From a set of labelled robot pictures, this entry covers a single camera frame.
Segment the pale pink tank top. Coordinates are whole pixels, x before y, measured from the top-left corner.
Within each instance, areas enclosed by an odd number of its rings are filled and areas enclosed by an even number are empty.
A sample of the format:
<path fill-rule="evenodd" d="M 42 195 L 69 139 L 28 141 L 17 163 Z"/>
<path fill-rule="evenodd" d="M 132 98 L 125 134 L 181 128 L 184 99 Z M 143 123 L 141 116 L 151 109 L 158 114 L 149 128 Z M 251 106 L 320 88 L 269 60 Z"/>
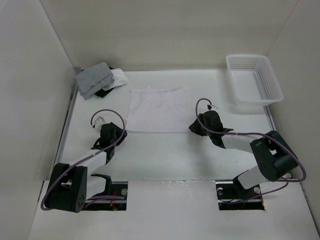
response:
<path fill-rule="evenodd" d="M 131 89 L 126 130 L 132 133 L 187 133 L 194 119 L 187 87 Z"/>

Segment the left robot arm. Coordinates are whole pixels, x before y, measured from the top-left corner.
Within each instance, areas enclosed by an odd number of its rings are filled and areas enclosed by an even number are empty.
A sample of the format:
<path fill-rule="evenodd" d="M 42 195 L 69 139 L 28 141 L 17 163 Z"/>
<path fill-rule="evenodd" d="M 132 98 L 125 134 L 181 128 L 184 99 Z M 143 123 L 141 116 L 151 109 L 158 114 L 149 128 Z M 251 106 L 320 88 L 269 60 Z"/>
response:
<path fill-rule="evenodd" d="M 126 201 L 125 184 L 113 183 L 110 176 L 95 171 L 111 161 L 115 148 L 128 133 L 112 122 L 95 126 L 100 136 L 86 155 L 54 166 L 41 202 L 42 210 L 78 213 L 99 201 L 110 201 L 112 207 L 117 201 Z"/>

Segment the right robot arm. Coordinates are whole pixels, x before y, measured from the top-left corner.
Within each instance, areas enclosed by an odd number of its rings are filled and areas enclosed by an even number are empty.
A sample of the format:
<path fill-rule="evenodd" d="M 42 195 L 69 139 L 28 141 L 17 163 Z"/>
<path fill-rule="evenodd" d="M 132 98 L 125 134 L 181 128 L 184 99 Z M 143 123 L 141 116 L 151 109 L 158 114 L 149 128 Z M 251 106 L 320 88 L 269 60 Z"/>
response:
<path fill-rule="evenodd" d="M 188 128 L 198 136 L 209 137 L 219 148 L 253 154 L 256 166 L 232 180 L 231 190 L 238 198 L 245 197 L 259 184 L 279 181 L 298 166 L 292 150 L 277 131 L 265 135 L 240 134 L 232 128 L 225 128 L 214 110 L 200 113 Z"/>

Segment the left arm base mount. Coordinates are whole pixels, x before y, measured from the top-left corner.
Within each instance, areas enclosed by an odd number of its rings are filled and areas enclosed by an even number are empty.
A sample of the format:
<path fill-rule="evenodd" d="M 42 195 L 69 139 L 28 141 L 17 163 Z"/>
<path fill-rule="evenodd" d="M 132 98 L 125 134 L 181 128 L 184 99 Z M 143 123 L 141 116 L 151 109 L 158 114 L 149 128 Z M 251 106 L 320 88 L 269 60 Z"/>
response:
<path fill-rule="evenodd" d="M 126 211 L 129 183 L 94 173 L 87 182 L 83 211 Z"/>

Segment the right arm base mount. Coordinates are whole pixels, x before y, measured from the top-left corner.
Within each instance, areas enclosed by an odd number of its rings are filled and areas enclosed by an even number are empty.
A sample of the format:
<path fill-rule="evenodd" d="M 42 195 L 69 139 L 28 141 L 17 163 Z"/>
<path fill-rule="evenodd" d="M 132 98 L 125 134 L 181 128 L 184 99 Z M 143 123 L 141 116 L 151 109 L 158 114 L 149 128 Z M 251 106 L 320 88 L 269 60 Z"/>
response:
<path fill-rule="evenodd" d="M 218 180 L 215 187 L 220 211 L 265 210 L 263 198 L 254 198 L 262 193 L 259 184 L 244 189 L 237 181 Z"/>

